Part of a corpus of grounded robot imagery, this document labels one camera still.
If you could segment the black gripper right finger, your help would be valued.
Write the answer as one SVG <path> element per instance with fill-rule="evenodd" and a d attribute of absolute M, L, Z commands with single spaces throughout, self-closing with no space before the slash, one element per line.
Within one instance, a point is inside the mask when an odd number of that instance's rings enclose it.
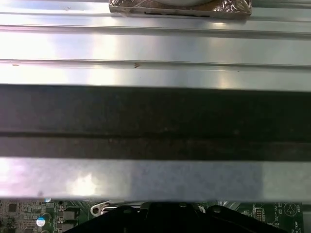
<path fill-rule="evenodd" d="M 204 212 L 198 205 L 187 202 L 177 204 L 177 227 L 179 233 L 284 233 L 252 217 L 226 207 L 213 205 Z"/>

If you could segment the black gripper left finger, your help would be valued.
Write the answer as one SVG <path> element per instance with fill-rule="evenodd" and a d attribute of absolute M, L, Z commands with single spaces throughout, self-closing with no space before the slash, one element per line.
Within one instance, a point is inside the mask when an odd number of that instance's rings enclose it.
<path fill-rule="evenodd" d="M 122 205 L 67 230 L 68 233 L 159 233 L 175 217 L 173 202 L 145 202 L 140 208 Z"/>

